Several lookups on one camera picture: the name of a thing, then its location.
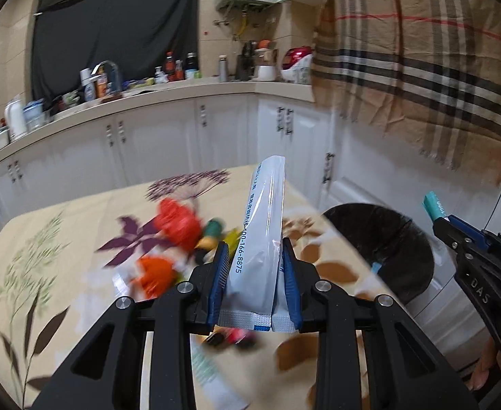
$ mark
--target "orange candy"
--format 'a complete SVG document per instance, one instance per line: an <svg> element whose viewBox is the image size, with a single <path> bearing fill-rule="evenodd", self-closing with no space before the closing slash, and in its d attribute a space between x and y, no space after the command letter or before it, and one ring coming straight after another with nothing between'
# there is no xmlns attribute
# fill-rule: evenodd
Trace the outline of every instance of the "orange candy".
<svg viewBox="0 0 501 410"><path fill-rule="evenodd" d="M173 270L171 260L166 257L142 256L138 263L145 273L136 282L140 284L148 299L161 296L177 279L178 273Z"/></svg>

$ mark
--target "white bottle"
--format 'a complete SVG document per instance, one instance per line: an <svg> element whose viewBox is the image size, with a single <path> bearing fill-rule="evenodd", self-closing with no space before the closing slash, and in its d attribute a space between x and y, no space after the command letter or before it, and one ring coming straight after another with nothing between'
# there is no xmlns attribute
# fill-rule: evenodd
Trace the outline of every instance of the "white bottle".
<svg viewBox="0 0 501 410"><path fill-rule="evenodd" d="M84 99L86 101L95 100L97 98L97 91L95 90L95 84L90 80L91 69L82 69L80 71L80 79L82 80L82 86L84 87Z"/></svg>
<svg viewBox="0 0 501 410"><path fill-rule="evenodd" d="M155 68L155 84L160 84L160 83L169 83L169 78L167 77L167 74L165 74L161 70L161 66L158 66Z"/></svg>

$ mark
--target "table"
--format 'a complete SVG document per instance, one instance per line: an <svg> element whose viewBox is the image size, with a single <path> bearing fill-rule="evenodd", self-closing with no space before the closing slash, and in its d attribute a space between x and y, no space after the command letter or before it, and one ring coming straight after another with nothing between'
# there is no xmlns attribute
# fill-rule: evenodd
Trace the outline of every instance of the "table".
<svg viewBox="0 0 501 410"><path fill-rule="evenodd" d="M241 227L254 169L249 165L144 183L12 219L0 233L0 383L13 400L29 407L119 295L113 273L154 245L146 224L156 215L159 198L168 194L188 202L203 223L220 217L227 230ZM391 294L355 249L287 182L283 217L283 233L293 241L296 256L315 263L323 278L352 295ZM116 268L105 267L119 262ZM255 350L242 354L229 347L207 353L225 382L250 402L250 409L303 410L308 408L316 361L308 359L282 372L276 362L277 347L295 336L258 333ZM362 346L359 351L364 361ZM364 362L361 373L366 395ZM195 388L198 409L213 410L197 383Z"/></svg>

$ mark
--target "sauce bottle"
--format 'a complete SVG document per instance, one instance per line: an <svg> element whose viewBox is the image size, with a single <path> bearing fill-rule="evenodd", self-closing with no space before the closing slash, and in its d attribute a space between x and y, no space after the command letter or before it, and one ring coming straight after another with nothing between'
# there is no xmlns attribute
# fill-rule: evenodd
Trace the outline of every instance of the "sauce bottle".
<svg viewBox="0 0 501 410"><path fill-rule="evenodd" d="M173 52L169 51L167 53L167 59L165 60L165 73L169 81L175 81L175 60L173 60Z"/></svg>
<svg viewBox="0 0 501 410"><path fill-rule="evenodd" d="M104 68L101 66L98 68L99 77L97 79L97 97L101 98L106 95L106 89L108 87L108 76L105 73Z"/></svg>

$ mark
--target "blue gripper pad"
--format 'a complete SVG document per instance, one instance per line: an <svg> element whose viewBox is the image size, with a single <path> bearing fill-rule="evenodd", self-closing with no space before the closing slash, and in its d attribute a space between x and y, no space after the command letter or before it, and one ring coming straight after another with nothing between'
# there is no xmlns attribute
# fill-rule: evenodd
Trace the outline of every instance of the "blue gripper pad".
<svg viewBox="0 0 501 410"><path fill-rule="evenodd" d="M219 265L214 275L211 294L209 295L209 313L207 316L208 325L216 325L220 316L220 305L224 296L224 289L230 273L230 253L228 246L222 246L222 252L219 257Z"/></svg>
<svg viewBox="0 0 501 410"><path fill-rule="evenodd" d="M296 330L302 327L302 314L300 313L300 290L296 282L294 268L288 252L283 249L283 264L285 275L285 297L287 298L288 314Z"/></svg>

